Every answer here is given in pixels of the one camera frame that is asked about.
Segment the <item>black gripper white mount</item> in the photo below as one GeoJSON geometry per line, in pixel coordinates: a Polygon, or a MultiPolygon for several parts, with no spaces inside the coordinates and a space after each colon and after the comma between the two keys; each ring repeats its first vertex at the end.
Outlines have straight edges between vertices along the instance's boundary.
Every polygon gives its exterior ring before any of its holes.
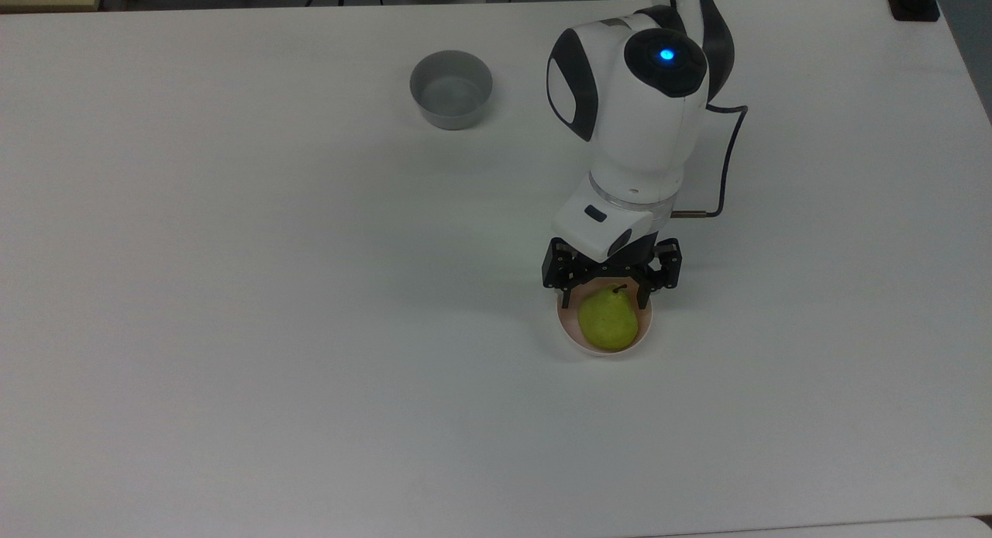
{"type": "Polygon", "coordinates": [[[586,284],[595,268],[631,268],[638,308],[662,288],[679,284],[683,253],[677,239],[659,241],[672,216],[679,189],[664,199],[632,202],[606,191],[587,173],[552,219],[559,239],[550,239],[542,263],[542,286],[560,294],[570,307],[573,290],[586,284]]]}

